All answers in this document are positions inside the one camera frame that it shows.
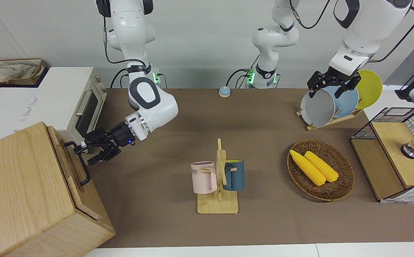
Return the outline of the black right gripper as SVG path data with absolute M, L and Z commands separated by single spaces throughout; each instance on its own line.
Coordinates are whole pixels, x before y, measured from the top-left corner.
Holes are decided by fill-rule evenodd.
M 87 161 L 89 166 L 93 166 L 98 162 L 111 160 L 121 153 L 120 147 L 125 147 L 128 144 L 135 145 L 135 140 L 136 138 L 128 124 L 122 121 L 109 131 L 100 127 L 87 133 L 85 141 L 81 141 L 79 145 L 74 144 L 74 153 L 77 155 L 86 154 L 88 148 L 101 148 L 98 154 L 91 155 Z

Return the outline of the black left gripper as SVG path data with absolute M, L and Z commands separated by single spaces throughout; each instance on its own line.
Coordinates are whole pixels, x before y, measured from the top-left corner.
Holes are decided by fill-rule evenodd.
M 334 68 L 328 68 L 324 73 L 316 71 L 307 82 L 308 96 L 313 98 L 317 89 L 327 86 L 338 86 L 334 96 L 335 98 L 340 98 L 347 89 L 354 89 L 360 80 L 361 76 L 358 72 L 355 72 L 353 75 L 345 75 Z

